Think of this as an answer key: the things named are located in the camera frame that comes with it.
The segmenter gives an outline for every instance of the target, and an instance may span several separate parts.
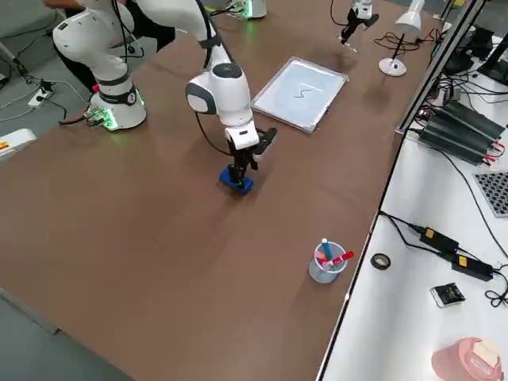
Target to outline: circuit board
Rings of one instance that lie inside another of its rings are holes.
[[[473,175],[496,217],[508,217],[508,171]]]

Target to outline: floor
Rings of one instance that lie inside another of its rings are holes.
[[[0,299],[0,379],[132,381],[64,332],[51,334]]]
[[[90,97],[88,91],[72,76],[72,74],[60,62],[52,47],[49,37],[43,37],[45,30],[50,30],[53,25],[61,20],[60,16],[51,10],[45,9],[40,4],[37,11],[32,6],[23,6],[21,3],[28,0],[2,0],[2,12],[6,8],[16,9],[21,19],[10,22],[0,22],[0,36],[9,36],[20,31],[45,29],[28,33],[14,38],[0,37],[0,41],[13,52],[19,52],[36,37],[37,41],[28,48],[21,56],[22,62],[29,69],[29,74],[37,78],[58,80],[69,83],[85,99]],[[410,0],[391,0],[404,6],[408,6]],[[205,4],[219,7],[223,0],[209,0]],[[443,9],[443,0],[426,0],[425,9],[432,13],[440,13]],[[489,5],[479,17],[479,24],[494,25],[496,33],[503,35],[508,32],[508,23],[504,22],[508,10],[501,8],[499,4]],[[156,43],[151,39],[140,39],[147,58],[156,52]],[[141,60],[131,59],[132,67],[142,63]],[[0,60],[0,73],[9,74],[9,68]],[[35,84],[26,84],[25,80],[14,73],[9,83],[0,89],[0,136],[13,132],[17,129],[30,128],[38,137],[53,128],[63,116],[63,111],[57,106],[45,104],[24,117],[11,121],[2,121],[7,118],[23,114],[29,108],[27,106],[29,96],[3,107],[11,100],[23,95],[30,95]],[[54,102],[64,106],[69,114],[78,114],[85,104],[81,98],[67,84],[58,84],[52,97]],[[22,313],[12,308],[0,299],[0,379],[9,381],[31,380],[108,380],[120,381],[131,380],[119,370],[96,356],[94,353],[73,341],[68,335],[60,332],[51,335],[40,328],[39,325],[30,321]]]

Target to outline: blue pen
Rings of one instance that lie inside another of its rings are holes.
[[[325,250],[326,260],[332,260],[333,259],[332,251],[330,250],[330,245],[326,238],[323,238],[321,240],[321,246],[323,247],[323,250]]]

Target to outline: tape roll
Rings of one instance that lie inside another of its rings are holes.
[[[385,255],[378,252],[377,254],[374,254],[371,258],[371,264],[378,270],[386,270],[391,265],[390,258]]]

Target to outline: blue block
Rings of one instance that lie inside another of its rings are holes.
[[[241,193],[241,194],[247,194],[251,188],[254,182],[249,177],[245,178],[245,188],[240,188],[238,185],[233,183],[231,181],[231,178],[229,177],[229,171],[228,168],[226,168],[224,171],[221,172],[221,175],[219,176],[219,179],[228,187],[232,188],[234,191]]]

